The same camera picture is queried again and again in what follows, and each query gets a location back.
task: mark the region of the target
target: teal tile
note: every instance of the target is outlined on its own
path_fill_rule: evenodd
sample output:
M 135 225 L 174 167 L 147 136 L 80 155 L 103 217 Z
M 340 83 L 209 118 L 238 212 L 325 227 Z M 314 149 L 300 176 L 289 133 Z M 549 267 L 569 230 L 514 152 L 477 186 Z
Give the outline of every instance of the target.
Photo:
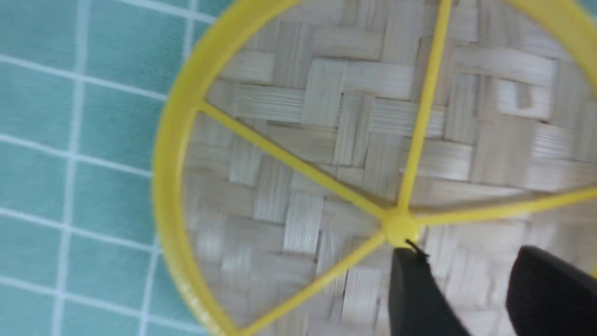
M 593 15 L 597 15 L 597 1 L 596 0 L 581 0 L 581 3 Z
M 50 336 L 54 297 L 0 285 L 0 335 Z
M 168 4 L 168 5 L 173 5 L 176 7 L 189 8 L 189 0 L 158 0 L 158 1 Z
M 110 303 L 140 308 L 149 253 L 73 236 L 67 290 Z
M 147 326 L 147 336 L 208 336 L 206 332 L 189 332 L 180 329 L 172 329 L 150 323 Z
M 76 0 L 4 0 L 1 6 L 0 53 L 74 68 Z
M 154 235 L 150 180 L 79 163 L 73 224 L 150 245 Z
M 182 61 L 184 17 L 114 1 L 95 1 L 87 74 L 166 93 Z
M 85 88 L 79 152 L 151 169 L 153 140 L 163 103 L 96 85 Z
M 136 336 L 139 319 L 66 301 L 61 336 Z
M 0 143 L 0 207 L 62 220 L 66 159 Z
M 207 23 L 195 21 L 195 31 L 193 32 L 195 41 L 198 42 L 209 28 L 210 26 Z
M 174 286 L 174 282 L 172 282 L 172 278 L 170 278 L 166 264 L 161 258 L 158 261 L 155 276 L 153 277 L 151 297 L 149 310 L 153 315 L 195 323 L 195 318 L 180 297 L 178 290 Z
M 72 80 L 8 63 L 0 74 L 0 133 L 66 149 Z
M 207 15 L 220 16 L 230 3 L 230 0 L 199 0 L 198 10 Z
M 59 230 L 0 216 L 0 275 L 54 287 Z

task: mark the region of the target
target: yellow plastic ring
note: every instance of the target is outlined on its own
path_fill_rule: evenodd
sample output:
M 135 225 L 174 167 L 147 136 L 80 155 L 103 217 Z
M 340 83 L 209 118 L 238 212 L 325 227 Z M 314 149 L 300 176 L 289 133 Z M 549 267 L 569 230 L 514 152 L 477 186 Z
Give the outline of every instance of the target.
M 571 53 L 597 94 L 597 29 L 570 0 L 506 0 Z M 180 71 L 164 108 L 153 158 L 153 208 L 164 257 L 191 312 L 214 335 L 238 335 L 195 263 L 184 229 L 181 178 L 196 113 L 211 83 L 241 45 L 298 0 L 237 0 L 205 34 Z

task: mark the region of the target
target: yellow wheel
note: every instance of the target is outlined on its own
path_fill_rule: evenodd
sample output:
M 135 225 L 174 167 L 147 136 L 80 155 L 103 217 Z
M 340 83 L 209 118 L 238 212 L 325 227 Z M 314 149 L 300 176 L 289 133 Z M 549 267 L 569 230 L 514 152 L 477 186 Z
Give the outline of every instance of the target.
M 597 93 L 597 29 L 591 18 L 568 0 L 508 0 L 514 7 L 539 22 L 570 52 L 584 70 L 593 92 Z M 206 95 L 220 71 L 249 37 L 270 19 L 297 4 L 296 0 L 238 0 L 205 34 L 189 61 L 179 73 L 161 118 L 153 161 L 153 205 L 165 259 L 173 279 L 195 317 L 216 335 L 253 335 L 274 320 L 305 302 L 325 288 L 337 276 L 364 259 L 384 242 L 394 246 L 404 238 L 416 239 L 418 228 L 455 222 L 486 221 L 517 216 L 580 203 L 597 198 L 597 188 L 575 190 L 527 200 L 522 203 L 485 205 L 477 209 L 449 210 L 439 213 L 414 213 L 410 200 L 421 152 L 430 120 L 434 92 L 442 63 L 442 53 L 448 32 L 452 0 L 441 0 L 435 34 L 429 56 L 422 96 L 408 162 L 396 206 L 379 205 L 370 198 L 337 182 L 311 164 L 293 156 L 237 118 L 222 112 L 206 100 Z M 224 312 L 201 275 L 193 257 L 185 230 L 182 180 L 185 152 L 198 112 L 218 121 L 238 136 L 302 175 L 360 207 L 378 219 L 383 230 L 373 235 L 345 259 L 320 275 L 287 301 L 239 329 Z

